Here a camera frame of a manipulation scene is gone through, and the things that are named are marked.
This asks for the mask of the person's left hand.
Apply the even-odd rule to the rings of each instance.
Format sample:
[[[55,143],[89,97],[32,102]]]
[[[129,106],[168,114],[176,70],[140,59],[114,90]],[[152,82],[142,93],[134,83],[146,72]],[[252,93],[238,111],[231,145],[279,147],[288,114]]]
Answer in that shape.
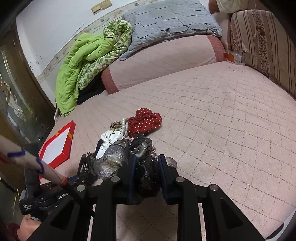
[[[16,231],[18,239],[26,241],[41,224],[41,221],[32,219],[30,214],[24,216],[20,228]]]

